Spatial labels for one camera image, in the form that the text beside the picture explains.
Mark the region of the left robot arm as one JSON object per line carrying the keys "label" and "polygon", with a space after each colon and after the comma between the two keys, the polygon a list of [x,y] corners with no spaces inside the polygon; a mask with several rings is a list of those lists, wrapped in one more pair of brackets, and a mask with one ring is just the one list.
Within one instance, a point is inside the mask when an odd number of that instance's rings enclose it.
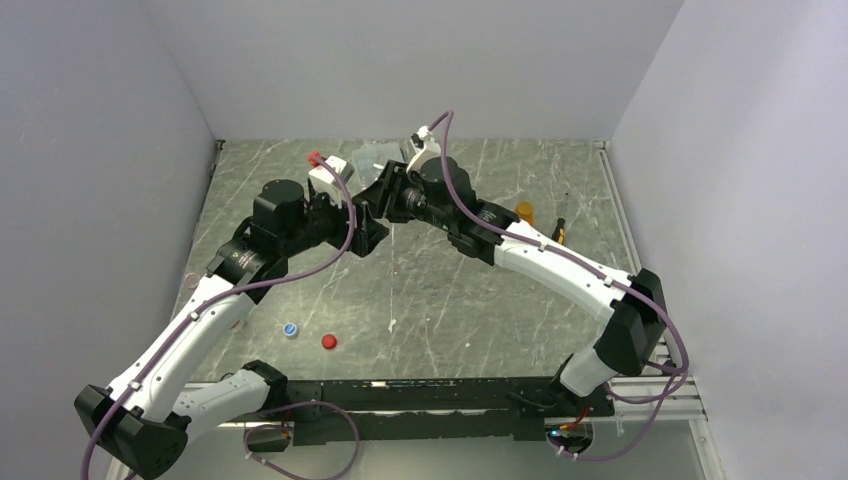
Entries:
{"label": "left robot arm", "polygon": [[387,235],[377,204],[335,183],[273,180],[252,212],[216,252],[192,296],[153,344],[105,387],[86,386],[74,402],[89,434],[128,467],[156,479],[201,434],[244,414],[279,417],[290,402],[287,377],[254,360],[231,376],[186,393],[220,338],[278,284],[289,261],[321,244],[365,256]]}

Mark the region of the clear bottle red label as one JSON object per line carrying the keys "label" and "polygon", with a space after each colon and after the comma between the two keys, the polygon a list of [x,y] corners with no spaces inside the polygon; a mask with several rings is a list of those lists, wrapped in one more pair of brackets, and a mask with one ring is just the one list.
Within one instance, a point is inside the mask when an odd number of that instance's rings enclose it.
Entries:
{"label": "clear bottle red label", "polygon": [[183,277],[182,286],[189,291],[193,291],[198,287],[201,278],[202,278],[201,274],[194,273],[194,272],[187,273]]}

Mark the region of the red bottle cap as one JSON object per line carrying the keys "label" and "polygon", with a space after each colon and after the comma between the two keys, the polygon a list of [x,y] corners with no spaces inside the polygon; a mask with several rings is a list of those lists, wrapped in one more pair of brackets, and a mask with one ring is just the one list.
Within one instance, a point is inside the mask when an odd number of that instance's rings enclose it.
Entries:
{"label": "red bottle cap", "polygon": [[333,334],[325,334],[321,338],[321,345],[326,350],[332,350],[337,347],[338,340]]}

